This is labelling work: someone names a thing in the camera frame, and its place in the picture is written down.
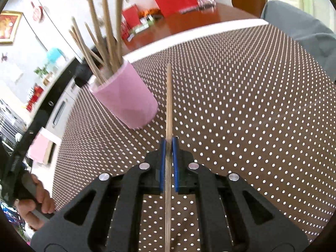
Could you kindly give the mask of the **person's left hand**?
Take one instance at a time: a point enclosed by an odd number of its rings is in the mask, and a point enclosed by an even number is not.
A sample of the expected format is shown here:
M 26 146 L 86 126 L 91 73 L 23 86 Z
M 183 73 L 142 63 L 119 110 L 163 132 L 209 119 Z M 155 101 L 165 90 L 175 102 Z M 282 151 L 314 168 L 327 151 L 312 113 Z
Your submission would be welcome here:
M 36 175 L 31 174 L 31 179 L 36 186 L 36 201 L 38 204 L 41 204 L 42 213 L 52 214 L 55 211 L 54 199 L 50 197 L 49 191 L 44 189 L 42 182 L 37 178 Z M 17 208 L 21 218 L 23 218 L 32 229 L 39 230 L 45 224 L 44 221 L 33 214 L 33 211 L 37 207 L 37 204 L 34 200 L 18 200 L 15 204 L 15 207 Z

